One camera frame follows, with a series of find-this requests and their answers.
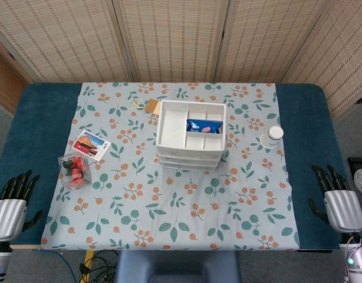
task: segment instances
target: table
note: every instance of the table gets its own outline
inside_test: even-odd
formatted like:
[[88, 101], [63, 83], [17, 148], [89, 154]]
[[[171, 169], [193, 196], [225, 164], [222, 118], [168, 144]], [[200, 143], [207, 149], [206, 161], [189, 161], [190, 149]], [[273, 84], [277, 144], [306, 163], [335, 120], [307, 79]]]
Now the table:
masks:
[[[80, 87], [79, 84], [34, 84], [21, 97], [0, 161], [0, 188], [10, 176], [26, 170], [29, 164], [42, 175], [29, 206], [28, 218], [39, 208], [45, 214], [48, 211], [54, 185], [45, 193], [38, 188], [56, 182], [58, 166], [47, 160], [63, 154]], [[277, 84], [277, 94], [282, 126], [293, 132], [292, 136], [284, 137], [284, 147], [301, 248], [338, 248], [338, 234], [312, 215], [306, 201], [307, 197], [315, 197], [323, 206], [310, 164], [325, 166], [330, 163], [344, 172], [324, 93], [314, 85]], [[33, 139], [34, 134], [42, 139]], [[53, 151], [44, 151], [44, 143]], [[330, 149], [322, 152], [326, 144]], [[42, 219], [37, 227], [23, 233], [17, 243], [39, 243], [44, 224], [45, 219]]]
[[[157, 152], [157, 116], [135, 107], [133, 98], [143, 105], [150, 98], [196, 101], [179, 112], [185, 127], [173, 139], [186, 148], [191, 139], [207, 148], [225, 141], [218, 167], [210, 172], [165, 168], [173, 164]], [[227, 105], [221, 134], [186, 131], [186, 117], [215, 119], [216, 103]], [[90, 159], [92, 186], [69, 191], [58, 181], [44, 248], [299, 248], [282, 140], [273, 150], [259, 143], [280, 123], [274, 84], [84, 83], [72, 123], [68, 144], [81, 130], [87, 133], [83, 139], [91, 131], [112, 144], [101, 161]], [[175, 120], [168, 123], [177, 127]]]

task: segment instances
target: orange berry pattern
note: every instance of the orange berry pattern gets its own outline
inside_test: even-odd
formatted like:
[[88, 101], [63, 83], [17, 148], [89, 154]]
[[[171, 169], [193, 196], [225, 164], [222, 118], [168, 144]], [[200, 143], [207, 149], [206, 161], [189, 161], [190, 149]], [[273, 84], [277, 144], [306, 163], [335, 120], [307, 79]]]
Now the orange berry pattern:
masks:
[[[216, 170], [162, 168], [151, 98], [227, 106]], [[45, 249], [298, 248], [283, 142], [273, 150], [260, 142], [280, 124], [275, 84], [85, 83], [75, 107], [65, 153], [81, 130], [111, 144], [89, 158], [91, 185], [69, 190], [58, 179]]]
[[193, 181], [190, 179], [190, 182], [185, 184], [184, 188], [189, 195], [192, 195], [194, 190], [198, 188], [198, 185], [196, 183], [193, 183]]

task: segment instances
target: white drawer organizer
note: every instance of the white drawer organizer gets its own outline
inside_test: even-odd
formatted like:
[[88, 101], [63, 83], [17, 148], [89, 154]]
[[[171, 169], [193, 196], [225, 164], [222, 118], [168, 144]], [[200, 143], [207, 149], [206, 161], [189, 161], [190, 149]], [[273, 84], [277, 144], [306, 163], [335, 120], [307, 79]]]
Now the white drawer organizer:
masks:
[[[222, 121], [220, 134], [186, 131], [186, 119]], [[162, 100], [156, 146], [165, 168], [214, 171], [225, 148], [226, 105]]]

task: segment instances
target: black cable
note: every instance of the black cable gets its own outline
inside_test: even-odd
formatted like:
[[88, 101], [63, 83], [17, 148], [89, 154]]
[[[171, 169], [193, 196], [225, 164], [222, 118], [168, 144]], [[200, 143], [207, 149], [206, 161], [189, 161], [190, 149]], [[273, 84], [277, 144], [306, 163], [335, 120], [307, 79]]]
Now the black cable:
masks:
[[101, 270], [101, 269], [104, 269], [104, 271], [102, 271], [101, 273], [99, 273], [96, 277], [94, 277], [94, 279], [92, 279], [90, 282], [91, 283], [95, 283], [95, 282], [101, 282], [101, 281], [98, 281], [98, 279], [104, 274], [106, 273], [106, 275], [104, 276], [104, 282], [106, 283], [113, 283], [113, 279], [114, 279], [114, 276], [116, 274], [116, 266], [117, 266], [117, 261], [114, 265], [108, 265], [108, 262], [100, 257], [99, 255], [102, 254], [103, 252], [113, 252], [115, 253], [117, 256], [119, 255], [118, 252], [116, 251], [113, 251], [113, 250], [103, 250], [103, 251], [99, 251], [97, 252], [94, 256], [92, 256], [90, 259], [88, 259], [87, 261], [85, 261], [85, 263], [83, 263], [82, 265], [84, 266], [87, 266], [87, 265], [92, 265], [93, 261], [95, 259], [100, 259], [104, 262], [104, 265], [105, 266], [101, 266], [101, 267], [98, 267], [98, 268], [94, 268], [92, 270], [89, 270], [87, 273], [85, 274], [82, 274], [80, 280], [79, 280], [79, 283], [86, 279], [86, 276], [89, 275], [91, 276], [91, 274], [97, 270]]

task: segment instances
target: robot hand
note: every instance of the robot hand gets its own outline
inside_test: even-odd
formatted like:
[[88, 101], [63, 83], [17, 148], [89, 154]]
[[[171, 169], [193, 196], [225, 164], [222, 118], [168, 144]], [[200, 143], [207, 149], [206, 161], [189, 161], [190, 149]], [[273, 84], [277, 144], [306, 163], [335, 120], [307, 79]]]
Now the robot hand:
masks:
[[308, 204], [313, 213], [330, 224], [340, 233], [359, 232], [362, 230], [362, 210], [356, 193], [348, 187], [345, 179], [331, 166], [327, 166], [332, 178], [327, 172], [312, 165], [323, 193], [327, 213], [321, 212], [313, 199]]
[[343, 283], [362, 283], [362, 210], [356, 193], [348, 187], [345, 179], [330, 165], [327, 172], [312, 165], [323, 194], [327, 213], [320, 211], [313, 199], [308, 199], [313, 213], [334, 230], [342, 233], [341, 248], [345, 249], [345, 277]]
[[9, 242], [16, 240], [21, 232], [33, 227], [42, 216], [40, 210], [32, 220], [24, 223], [32, 191], [40, 178], [36, 175], [28, 183], [31, 173], [32, 170], [29, 170], [9, 180], [0, 197], [0, 282], [5, 278], [12, 254]]

